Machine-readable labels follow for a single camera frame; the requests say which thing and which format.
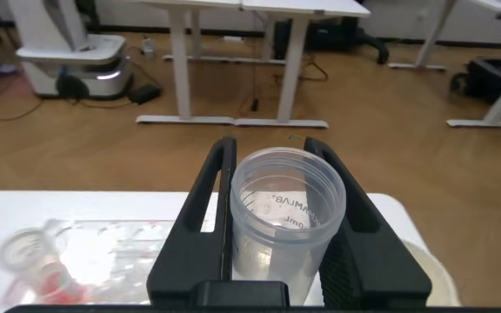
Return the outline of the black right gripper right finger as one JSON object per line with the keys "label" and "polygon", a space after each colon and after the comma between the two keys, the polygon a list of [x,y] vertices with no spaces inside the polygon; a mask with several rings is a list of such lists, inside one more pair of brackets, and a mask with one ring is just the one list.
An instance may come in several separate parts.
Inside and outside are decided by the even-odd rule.
{"label": "black right gripper right finger", "polygon": [[308,137],[304,150],[343,180],[346,211],[319,268],[326,307],[424,307],[431,280],[337,153]]}

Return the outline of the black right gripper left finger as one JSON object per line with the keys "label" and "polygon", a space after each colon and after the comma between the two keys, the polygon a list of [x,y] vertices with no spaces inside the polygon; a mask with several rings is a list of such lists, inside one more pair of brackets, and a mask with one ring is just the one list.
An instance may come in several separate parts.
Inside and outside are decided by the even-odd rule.
{"label": "black right gripper left finger", "polygon": [[[146,289],[152,306],[189,307],[199,283],[231,279],[230,182],[236,167],[236,140],[225,137],[217,141],[150,270]],[[217,179],[214,230],[205,233],[201,228]]]}

